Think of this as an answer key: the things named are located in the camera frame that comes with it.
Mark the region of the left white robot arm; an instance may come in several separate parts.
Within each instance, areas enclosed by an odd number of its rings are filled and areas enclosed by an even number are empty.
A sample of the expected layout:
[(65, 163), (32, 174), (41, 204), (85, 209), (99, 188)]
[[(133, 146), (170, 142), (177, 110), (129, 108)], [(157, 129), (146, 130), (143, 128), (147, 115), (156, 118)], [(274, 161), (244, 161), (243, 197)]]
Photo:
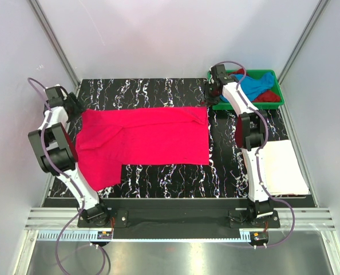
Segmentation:
[(79, 219), (88, 225), (106, 226), (110, 212), (78, 166), (78, 154), (65, 126), (80, 117), (85, 108), (74, 93), (60, 85), (44, 89), (44, 120), (28, 139), (43, 172), (64, 183), (78, 203)]

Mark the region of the pink t shirt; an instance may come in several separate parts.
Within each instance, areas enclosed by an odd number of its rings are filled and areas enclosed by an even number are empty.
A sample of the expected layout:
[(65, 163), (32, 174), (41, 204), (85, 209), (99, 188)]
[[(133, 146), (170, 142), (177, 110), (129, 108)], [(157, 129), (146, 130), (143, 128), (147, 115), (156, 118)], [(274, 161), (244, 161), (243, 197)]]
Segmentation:
[(161, 107), (82, 114), (78, 166), (94, 191), (120, 184), (124, 165), (209, 163), (206, 107)]

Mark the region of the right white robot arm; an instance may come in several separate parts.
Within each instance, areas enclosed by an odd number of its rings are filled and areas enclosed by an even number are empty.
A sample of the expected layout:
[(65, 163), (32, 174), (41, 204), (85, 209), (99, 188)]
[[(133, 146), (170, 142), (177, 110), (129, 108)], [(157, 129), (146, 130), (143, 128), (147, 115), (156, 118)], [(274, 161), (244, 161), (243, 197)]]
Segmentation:
[(266, 227), (273, 215), (273, 202), (266, 192), (263, 148), (268, 142), (267, 114), (258, 110), (242, 90), (241, 79), (227, 73), (225, 62), (209, 69), (210, 77), (204, 86), (204, 101), (212, 106), (224, 97), (237, 115), (235, 143), (241, 149), (248, 175), (248, 206), (239, 223)]

